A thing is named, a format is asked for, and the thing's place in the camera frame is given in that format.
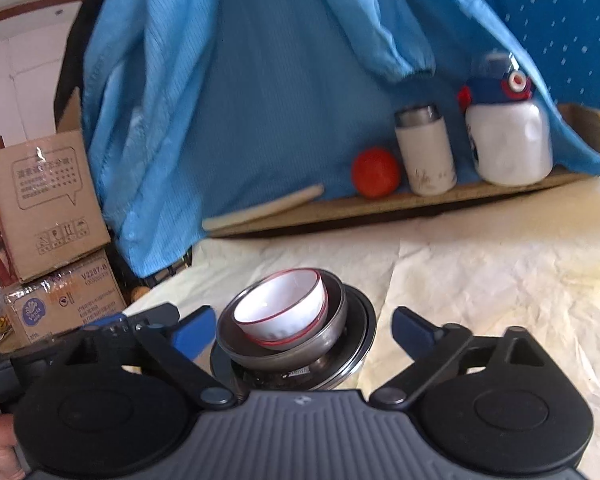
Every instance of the wooden board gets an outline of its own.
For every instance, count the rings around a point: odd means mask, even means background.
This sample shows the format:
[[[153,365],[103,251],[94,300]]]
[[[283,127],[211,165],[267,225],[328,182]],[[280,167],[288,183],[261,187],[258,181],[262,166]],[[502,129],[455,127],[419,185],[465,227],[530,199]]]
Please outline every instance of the wooden board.
[[[600,110],[580,105],[561,105],[560,112],[567,123],[594,150],[600,153]],[[562,167],[556,167],[544,180],[531,186],[494,186],[487,182],[456,186],[437,196],[418,196],[413,193],[395,193],[380,200],[366,200],[355,196],[338,200],[311,202],[290,211],[218,229],[210,233],[212,237],[225,237],[243,234],[280,230],[294,226],[320,224],[347,218],[368,217],[388,212],[427,208],[442,204],[475,201],[491,197],[507,197],[519,193],[562,186],[576,180],[587,178],[583,173],[571,173]]]

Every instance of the metal bowl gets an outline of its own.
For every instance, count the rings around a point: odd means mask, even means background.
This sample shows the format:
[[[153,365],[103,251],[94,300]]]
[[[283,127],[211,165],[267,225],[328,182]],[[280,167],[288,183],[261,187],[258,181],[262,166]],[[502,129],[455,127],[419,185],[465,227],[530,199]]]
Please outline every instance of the metal bowl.
[[[359,290],[345,285],[347,321],[335,345],[317,361],[296,372],[259,372],[229,359],[214,343],[210,356],[213,376],[240,400],[251,390],[330,390],[348,378],[362,364],[376,334],[376,313],[371,302]]]
[[[337,276],[327,270],[316,270],[320,272],[329,301],[327,321],[320,332],[301,345],[283,352],[269,350],[250,341],[234,323],[232,313],[244,295],[258,285],[254,283],[233,298],[220,314],[216,327],[216,341],[220,348],[239,365],[264,372],[298,370],[326,354],[344,329],[347,320],[347,297],[344,285]]]

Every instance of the white cup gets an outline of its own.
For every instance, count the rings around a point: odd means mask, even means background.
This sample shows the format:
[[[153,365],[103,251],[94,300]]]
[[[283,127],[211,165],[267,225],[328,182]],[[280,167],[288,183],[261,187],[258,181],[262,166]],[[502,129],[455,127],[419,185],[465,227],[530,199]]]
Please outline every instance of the white cup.
[[[326,291],[317,270],[282,270],[252,288],[235,307],[233,317],[251,339],[271,343],[307,329],[325,301]]]
[[[411,190],[432,196],[456,185],[456,167],[445,120],[436,105],[404,108],[395,114],[395,135]]]

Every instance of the white thermos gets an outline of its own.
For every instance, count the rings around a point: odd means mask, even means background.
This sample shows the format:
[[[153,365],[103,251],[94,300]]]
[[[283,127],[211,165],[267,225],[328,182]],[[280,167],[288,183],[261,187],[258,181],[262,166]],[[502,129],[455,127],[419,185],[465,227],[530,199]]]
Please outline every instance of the white thermos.
[[[395,114],[395,135],[411,190],[422,196],[449,191],[456,168],[446,124],[436,105],[407,107]]]

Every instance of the wooden trim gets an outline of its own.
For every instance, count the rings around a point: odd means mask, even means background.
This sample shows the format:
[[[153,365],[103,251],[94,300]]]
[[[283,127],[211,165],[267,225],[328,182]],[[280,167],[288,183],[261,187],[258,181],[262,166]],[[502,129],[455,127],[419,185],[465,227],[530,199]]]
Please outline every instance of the wooden trim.
[[[18,4],[8,9],[0,10],[0,22],[7,20],[13,16],[19,16],[26,14],[32,10],[46,9],[47,7],[53,7],[56,5],[70,4],[72,2],[81,2],[82,0],[36,0],[35,2],[27,2],[25,4]]]

